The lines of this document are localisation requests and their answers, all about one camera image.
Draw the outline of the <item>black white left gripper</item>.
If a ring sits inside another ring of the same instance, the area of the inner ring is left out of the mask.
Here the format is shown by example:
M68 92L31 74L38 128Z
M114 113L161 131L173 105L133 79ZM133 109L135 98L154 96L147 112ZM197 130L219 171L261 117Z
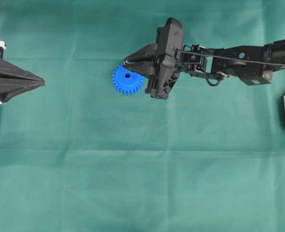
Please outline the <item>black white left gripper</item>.
M0 81L0 104L24 92L45 85L44 79L3 60L6 44L0 39L0 77L15 78L25 81Z

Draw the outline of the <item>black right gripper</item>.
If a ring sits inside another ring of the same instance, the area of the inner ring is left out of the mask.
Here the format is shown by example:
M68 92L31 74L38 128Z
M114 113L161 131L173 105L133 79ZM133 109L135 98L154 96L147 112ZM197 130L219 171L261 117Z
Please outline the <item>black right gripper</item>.
M170 17L163 27L157 29L156 43L148 44L123 59L128 70L149 78L145 93L154 99L168 99L180 76L177 62L183 38L181 22Z

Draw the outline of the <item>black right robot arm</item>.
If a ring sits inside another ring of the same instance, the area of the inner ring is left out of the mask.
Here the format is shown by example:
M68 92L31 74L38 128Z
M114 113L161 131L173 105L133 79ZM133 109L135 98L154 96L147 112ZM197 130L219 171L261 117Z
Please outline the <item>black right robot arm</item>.
M182 24L168 18L157 29L155 43L148 44L124 59L124 67L148 79L145 93L168 99L181 73L203 78L215 87L234 76L248 86L272 82L272 74L285 69L285 40L264 46L207 48L183 43Z

